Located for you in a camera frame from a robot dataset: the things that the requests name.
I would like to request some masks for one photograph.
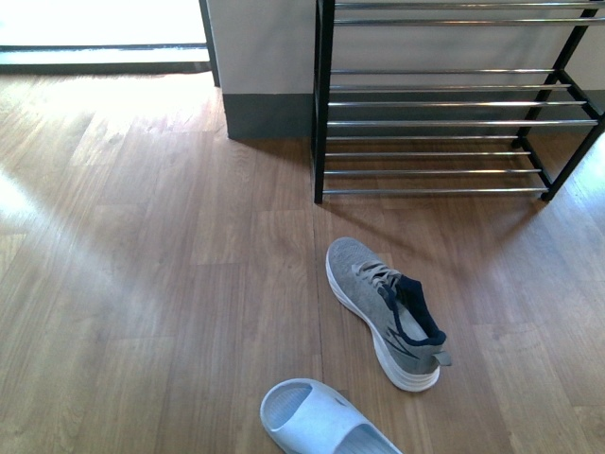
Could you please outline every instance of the white slide sandal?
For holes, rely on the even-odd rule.
[[[353,404],[317,380],[274,386],[260,413],[286,454],[402,454]]]

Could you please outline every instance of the sneaker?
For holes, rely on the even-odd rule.
[[[353,238],[332,243],[325,268],[338,300],[370,327],[390,381],[405,391],[432,387],[440,366],[452,361],[442,350],[445,333],[428,312],[421,283],[390,269]]]

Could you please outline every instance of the doorway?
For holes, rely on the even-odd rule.
[[[4,3],[0,66],[5,71],[199,72],[216,67],[212,38],[207,38],[206,0]]]

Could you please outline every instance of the door threshold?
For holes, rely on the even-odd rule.
[[[210,71],[206,44],[0,46],[0,73],[115,74]]]

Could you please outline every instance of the shoe heel tab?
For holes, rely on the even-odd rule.
[[[438,353],[434,353],[433,358],[437,360],[440,366],[452,365],[452,357],[450,357],[450,354],[447,352],[440,351]]]

